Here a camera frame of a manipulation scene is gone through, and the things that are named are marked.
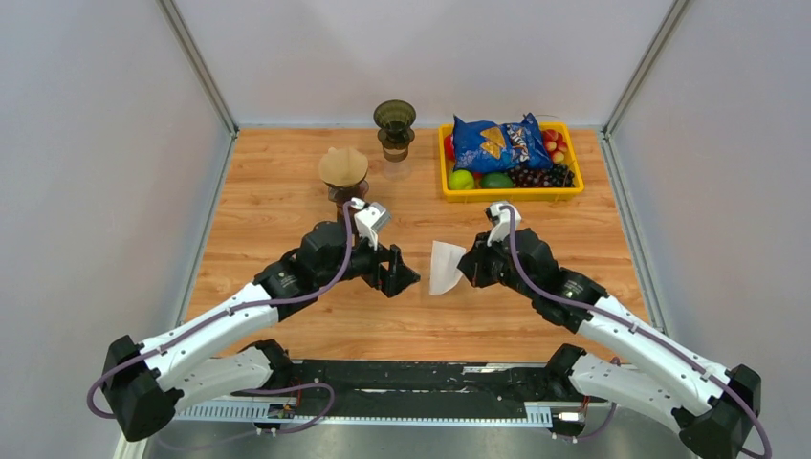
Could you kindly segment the white paper sheet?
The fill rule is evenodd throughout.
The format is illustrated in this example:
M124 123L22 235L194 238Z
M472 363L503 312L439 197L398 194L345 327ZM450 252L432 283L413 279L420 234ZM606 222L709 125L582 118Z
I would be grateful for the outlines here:
M463 274L458 265L466 249L461 246L434 240L431 248L429 294L443 295L452 290Z

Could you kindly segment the brown paper coffee filter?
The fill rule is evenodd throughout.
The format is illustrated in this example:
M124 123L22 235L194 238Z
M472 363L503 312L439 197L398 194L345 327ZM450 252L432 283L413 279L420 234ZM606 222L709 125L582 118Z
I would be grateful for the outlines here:
M318 176L329 186L350 187L363 181L368 158L352 147L330 147L318 163Z

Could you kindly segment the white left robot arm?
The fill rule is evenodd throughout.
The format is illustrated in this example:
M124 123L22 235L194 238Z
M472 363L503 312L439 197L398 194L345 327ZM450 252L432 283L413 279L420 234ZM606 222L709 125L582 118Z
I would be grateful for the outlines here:
M228 358L218 354L312 305L339 282L359 278L393 297L419 281L399 247L378 242L376 225L360 228L355 235L345 223L320 222L297 248L206 313L140 342L128 335L114 340L88 391L89 408L115 420L124 438L136 442L182 410L231 392L284 394L293 371L275 341L258 341Z

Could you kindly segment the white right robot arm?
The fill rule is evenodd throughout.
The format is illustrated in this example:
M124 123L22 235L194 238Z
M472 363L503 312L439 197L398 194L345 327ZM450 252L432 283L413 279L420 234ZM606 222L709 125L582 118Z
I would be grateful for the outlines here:
M634 365L614 368L565 344L549 361L552 395L577 392L637 411L675 432L701 458L735 458L752 431L773 449L759 420L762 379L740 364L727 368L705 359L636 317L603 286L561 267L531 229L492 242L478 234L458 264L474 287L505 286L531 299L548 322L596 341Z

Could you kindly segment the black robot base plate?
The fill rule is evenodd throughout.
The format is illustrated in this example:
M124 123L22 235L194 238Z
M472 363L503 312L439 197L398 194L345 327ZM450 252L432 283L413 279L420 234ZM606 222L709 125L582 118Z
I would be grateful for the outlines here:
M305 360L275 371L263 389L326 383L328 414L367 418L518 419L527 403L580 404L571 383L543 366L482 373L478 363Z

